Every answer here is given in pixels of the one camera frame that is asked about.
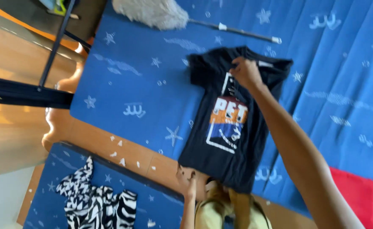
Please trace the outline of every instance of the hand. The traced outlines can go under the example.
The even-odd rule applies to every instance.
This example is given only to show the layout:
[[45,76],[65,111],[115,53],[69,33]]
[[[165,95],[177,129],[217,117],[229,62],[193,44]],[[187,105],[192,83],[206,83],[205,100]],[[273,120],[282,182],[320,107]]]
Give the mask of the hand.
[[249,88],[252,85],[263,83],[255,61],[238,57],[232,61],[232,64],[237,64],[237,67],[231,68],[229,73],[235,77],[241,86]]
[[181,192],[185,199],[195,199],[196,198],[196,174],[192,171],[190,179],[184,176],[184,172],[181,169],[181,165],[178,164],[178,170],[176,174]]

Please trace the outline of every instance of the red fabric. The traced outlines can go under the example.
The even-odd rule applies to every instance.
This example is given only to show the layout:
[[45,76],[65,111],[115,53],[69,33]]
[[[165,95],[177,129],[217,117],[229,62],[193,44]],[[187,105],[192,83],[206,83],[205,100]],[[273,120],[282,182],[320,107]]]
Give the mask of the red fabric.
[[373,229],[373,180],[331,168],[336,186],[366,229]]

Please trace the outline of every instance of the black t-shirt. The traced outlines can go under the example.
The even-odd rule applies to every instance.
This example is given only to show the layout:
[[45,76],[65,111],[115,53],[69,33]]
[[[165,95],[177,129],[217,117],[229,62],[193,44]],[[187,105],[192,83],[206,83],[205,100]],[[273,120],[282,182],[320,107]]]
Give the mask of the black t-shirt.
[[197,169],[239,193],[250,193],[269,133],[255,100],[228,73],[232,60],[260,61],[263,82],[278,100],[292,60],[256,54],[246,46],[190,55],[191,83],[205,89],[179,164]]

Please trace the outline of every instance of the blue mattress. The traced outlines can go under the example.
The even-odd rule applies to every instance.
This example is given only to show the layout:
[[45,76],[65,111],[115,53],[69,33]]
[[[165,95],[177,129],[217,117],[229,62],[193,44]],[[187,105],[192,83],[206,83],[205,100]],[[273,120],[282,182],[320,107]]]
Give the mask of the blue mattress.
[[83,167],[89,155],[93,156],[94,162],[92,185],[110,186],[113,194],[121,193],[123,189],[138,194],[135,228],[147,229],[149,220],[155,222],[154,228],[179,228],[184,208],[182,196],[74,145],[55,143],[46,159],[25,229],[67,228],[63,209],[67,198],[55,193],[56,186],[67,175]]
[[[280,103],[332,167],[373,180],[373,0],[185,0],[191,18],[282,44],[189,24],[158,31],[117,15],[109,1],[71,115],[177,160],[203,89],[186,55],[247,45],[292,58]],[[253,193],[309,215],[269,136]]]

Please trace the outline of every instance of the zebra print fabric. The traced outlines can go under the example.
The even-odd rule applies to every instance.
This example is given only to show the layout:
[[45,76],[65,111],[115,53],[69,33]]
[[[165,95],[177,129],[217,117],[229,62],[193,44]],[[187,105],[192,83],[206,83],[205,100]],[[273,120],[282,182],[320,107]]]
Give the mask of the zebra print fabric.
[[65,206],[69,229],[132,229],[136,220],[137,194],[123,190],[113,195],[107,186],[95,187],[93,160],[74,174],[68,175],[57,186],[56,192],[67,197]]

